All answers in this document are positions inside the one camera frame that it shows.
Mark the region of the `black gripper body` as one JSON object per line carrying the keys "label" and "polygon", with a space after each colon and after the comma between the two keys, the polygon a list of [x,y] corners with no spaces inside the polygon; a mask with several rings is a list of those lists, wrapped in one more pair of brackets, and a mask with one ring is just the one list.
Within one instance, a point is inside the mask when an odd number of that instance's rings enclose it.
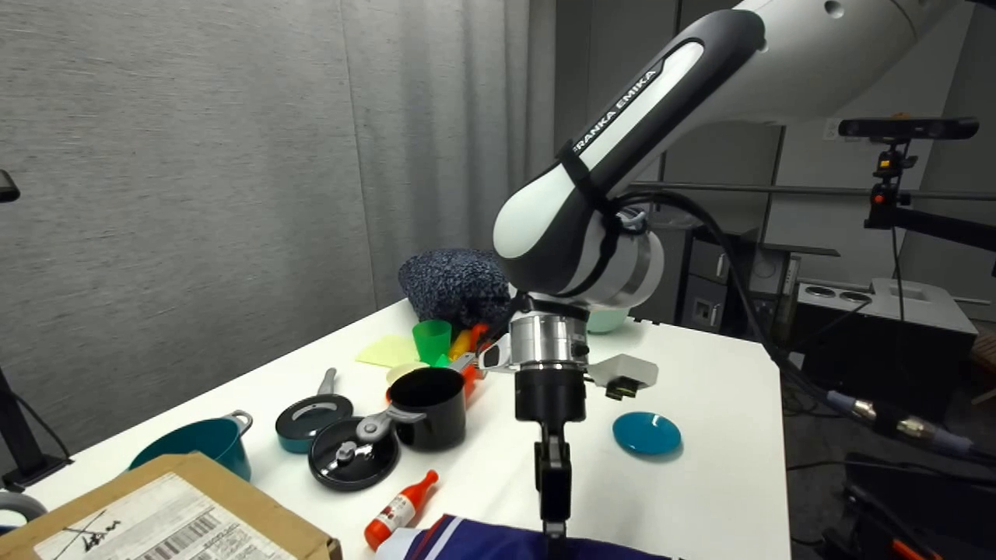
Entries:
{"label": "black gripper body", "polygon": [[584,418],[589,310],[578,305],[527,299],[518,305],[512,336],[514,414],[535,422],[577,422]]}

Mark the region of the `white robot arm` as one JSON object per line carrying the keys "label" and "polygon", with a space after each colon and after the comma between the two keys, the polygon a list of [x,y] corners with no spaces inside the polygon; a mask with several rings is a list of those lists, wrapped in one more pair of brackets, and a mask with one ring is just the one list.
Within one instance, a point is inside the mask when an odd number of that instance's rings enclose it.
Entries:
{"label": "white robot arm", "polygon": [[664,279],[664,244],[623,200],[634,170],[719,122],[832,115],[907,56],[957,0],[737,0],[683,29],[558,160],[497,213],[514,288],[514,414],[537,426],[541,532],[566,536],[566,426],[584,418],[584,321],[634,309]]}

